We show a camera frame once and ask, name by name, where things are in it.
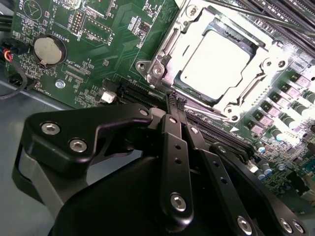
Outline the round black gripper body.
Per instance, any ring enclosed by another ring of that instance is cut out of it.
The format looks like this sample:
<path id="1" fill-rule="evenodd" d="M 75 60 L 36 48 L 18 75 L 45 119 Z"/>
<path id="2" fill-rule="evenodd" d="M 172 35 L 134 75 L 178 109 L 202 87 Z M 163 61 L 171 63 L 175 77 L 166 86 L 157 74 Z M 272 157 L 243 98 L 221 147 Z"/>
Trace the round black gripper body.
<path id="1" fill-rule="evenodd" d="M 158 205 L 160 169 L 140 158 L 72 196 L 55 220 L 58 236 L 169 236 Z M 194 218 L 181 236 L 230 236 L 218 198 L 190 174 Z"/>

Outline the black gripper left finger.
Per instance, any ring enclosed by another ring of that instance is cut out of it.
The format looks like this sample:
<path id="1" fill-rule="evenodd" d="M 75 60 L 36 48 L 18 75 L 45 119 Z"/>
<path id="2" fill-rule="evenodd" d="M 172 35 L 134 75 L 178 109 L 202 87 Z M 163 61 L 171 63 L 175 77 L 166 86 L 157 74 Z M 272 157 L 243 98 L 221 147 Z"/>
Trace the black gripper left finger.
<path id="1" fill-rule="evenodd" d="M 127 103 L 29 116 L 13 171 L 16 186 L 56 220 L 75 194 L 132 161 L 153 157 L 160 169 L 161 220 L 167 228 L 187 227 L 194 210 L 177 99 L 167 95 L 166 110 Z"/>

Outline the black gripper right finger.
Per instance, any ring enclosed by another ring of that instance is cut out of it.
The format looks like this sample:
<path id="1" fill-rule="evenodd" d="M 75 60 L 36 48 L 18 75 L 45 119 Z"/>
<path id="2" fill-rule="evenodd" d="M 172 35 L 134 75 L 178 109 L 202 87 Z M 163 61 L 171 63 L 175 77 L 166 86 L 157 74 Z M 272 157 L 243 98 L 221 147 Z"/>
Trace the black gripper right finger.
<path id="1" fill-rule="evenodd" d="M 177 112 L 185 124 L 192 161 L 202 176 L 202 184 L 212 206 L 226 223 L 226 236 L 307 236 L 303 222 L 232 153 L 220 143 L 206 144 L 200 131 L 187 121 L 183 98 Z"/>

